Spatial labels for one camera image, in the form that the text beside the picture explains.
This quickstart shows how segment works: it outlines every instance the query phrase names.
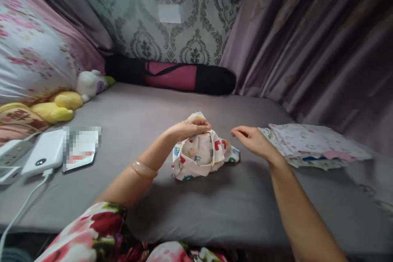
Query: bag strap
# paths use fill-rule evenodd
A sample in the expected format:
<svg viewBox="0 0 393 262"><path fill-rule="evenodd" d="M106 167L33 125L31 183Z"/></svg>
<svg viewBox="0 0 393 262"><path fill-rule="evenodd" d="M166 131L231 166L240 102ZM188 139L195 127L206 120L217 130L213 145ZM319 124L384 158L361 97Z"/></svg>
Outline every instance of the bag strap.
<svg viewBox="0 0 393 262"><path fill-rule="evenodd" d="M163 69L162 71L158 72L157 74L152 74L152 73L150 73L150 61L148 61L147 62L147 69L146 69L145 74L148 75L148 76L151 76L151 77L162 76L164 74L173 72L174 70L177 70L178 68L181 68L183 66L192 66L192 65L187 64L187 63L179 63L177 65L173 65L173 66L171 66L169 68Z"/></svg>

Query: wallpaper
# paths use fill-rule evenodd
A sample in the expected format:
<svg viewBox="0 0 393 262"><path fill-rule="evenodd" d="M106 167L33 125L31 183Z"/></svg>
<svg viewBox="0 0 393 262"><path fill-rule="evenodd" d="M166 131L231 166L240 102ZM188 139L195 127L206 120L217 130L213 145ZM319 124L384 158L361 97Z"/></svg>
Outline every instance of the wallpaper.
<svg viewBox="0 0 393 262"><path fill-rule="evenodd" d="M155 61L218 65L242 0L88 0L116 49ZM179 4L182 23L161 23L158 4Z"/></svg>

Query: left hand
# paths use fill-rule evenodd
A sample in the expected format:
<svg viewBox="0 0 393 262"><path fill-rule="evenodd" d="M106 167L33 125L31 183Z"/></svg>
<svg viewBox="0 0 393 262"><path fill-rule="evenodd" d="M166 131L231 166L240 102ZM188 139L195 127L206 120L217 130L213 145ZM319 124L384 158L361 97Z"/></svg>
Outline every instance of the left hand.
<svg viewBox="0 0 393 262"><path fill-rule="evenodd" d="M194 117L173 125L167 132L174 136L176 142L180 142L195 134L211 130L211 128L212 126L205 119Z"/></svg>

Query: pink floral pillowcase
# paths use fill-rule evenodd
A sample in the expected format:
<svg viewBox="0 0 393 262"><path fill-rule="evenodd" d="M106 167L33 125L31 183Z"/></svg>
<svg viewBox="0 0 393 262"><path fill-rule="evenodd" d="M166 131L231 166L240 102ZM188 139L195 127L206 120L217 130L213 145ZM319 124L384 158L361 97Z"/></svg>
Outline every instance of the pink floral pillowcase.
<svg viewBox="0 0 393 262"><path fill-rule="evenodd" d="M0 0L0 106L45 102L83 71L72 48L23 0Z"/></svg>

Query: stack of folded cloth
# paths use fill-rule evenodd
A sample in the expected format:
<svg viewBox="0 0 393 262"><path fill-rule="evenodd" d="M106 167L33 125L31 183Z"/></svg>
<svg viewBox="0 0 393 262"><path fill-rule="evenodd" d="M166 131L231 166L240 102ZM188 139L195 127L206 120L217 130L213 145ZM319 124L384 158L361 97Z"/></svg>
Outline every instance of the stack of folded cloth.
<svg viewBox="0 0 393 262"><path fill-rule="evenodd" d="M356 143L325 126L269 124L269 128L259 130L296 168L308 166L327 171L372 158Z"/></svg>

